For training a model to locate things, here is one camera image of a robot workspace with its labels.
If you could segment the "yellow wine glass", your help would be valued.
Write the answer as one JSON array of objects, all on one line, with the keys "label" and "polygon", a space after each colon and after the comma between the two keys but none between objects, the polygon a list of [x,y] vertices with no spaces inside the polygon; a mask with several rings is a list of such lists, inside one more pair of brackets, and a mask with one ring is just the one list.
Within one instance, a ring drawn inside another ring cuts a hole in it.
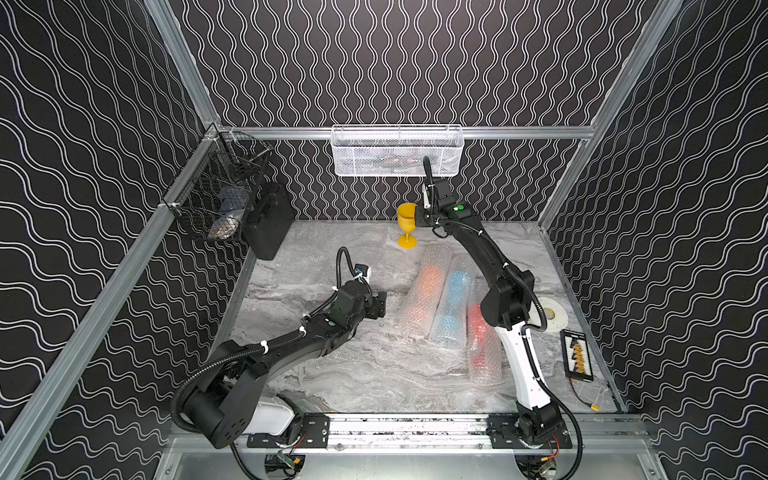
[{"label": "yellow wine glass", "polygon": [[398,238],[398,245],[405,250],[411,250],[418,245],[418,240],[413,236],[416,230],[416,207],[414,203],[403,203],[397,209],[397,223],[403,232]]}]

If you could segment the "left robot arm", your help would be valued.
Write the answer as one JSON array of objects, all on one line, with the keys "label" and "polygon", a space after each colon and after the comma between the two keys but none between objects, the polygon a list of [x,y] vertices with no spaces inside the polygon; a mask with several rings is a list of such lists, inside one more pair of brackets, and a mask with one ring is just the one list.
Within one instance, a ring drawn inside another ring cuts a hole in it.
[{"label": "left robot arm", "polygon": [[350,280],[301,320],[298,329],[259,343],[226,341],[172,396],[174,424],[201,434],[217,448],[246,432],[269,380],[294,366],[328,355],[350,341],[366,319],[383,318],[387,294]]}]

